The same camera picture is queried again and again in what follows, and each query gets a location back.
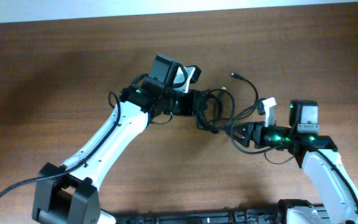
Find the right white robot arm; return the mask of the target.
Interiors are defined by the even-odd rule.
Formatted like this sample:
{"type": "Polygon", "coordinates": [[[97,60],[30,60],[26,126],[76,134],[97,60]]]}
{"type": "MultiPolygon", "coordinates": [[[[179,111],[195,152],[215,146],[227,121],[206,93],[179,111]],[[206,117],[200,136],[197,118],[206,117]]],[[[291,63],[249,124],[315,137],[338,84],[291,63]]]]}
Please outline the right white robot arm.
{"type": "Polygon", "coordinates": [[[277,126],[275,98],[256,101],[264,121],[233,122],[224,131],[233,145],[248,154],[254,143],[257,154],[286,150],[316,187],[331,223],[358,223],[358,190],[347,174],[339,149],[330,136],[319,133],[318,103],[292,100],[289,125],[277,126]]]}

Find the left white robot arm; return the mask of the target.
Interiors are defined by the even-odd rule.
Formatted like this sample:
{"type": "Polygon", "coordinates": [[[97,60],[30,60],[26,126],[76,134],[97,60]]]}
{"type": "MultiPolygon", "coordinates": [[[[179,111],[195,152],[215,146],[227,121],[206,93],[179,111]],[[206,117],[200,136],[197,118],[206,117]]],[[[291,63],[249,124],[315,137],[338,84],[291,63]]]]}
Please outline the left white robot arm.
{"type": "Polygon", "coordinates": [[[123,88],[113,112],[95,135],[61,166],[45,164],[35,188],[32,219],[38,223],[115,223],[101,209],[99,190],[129,143],[155,117],[194,116],[198,90],[190,90],[201,70],[158,54],[149,73],[123,88]]]}

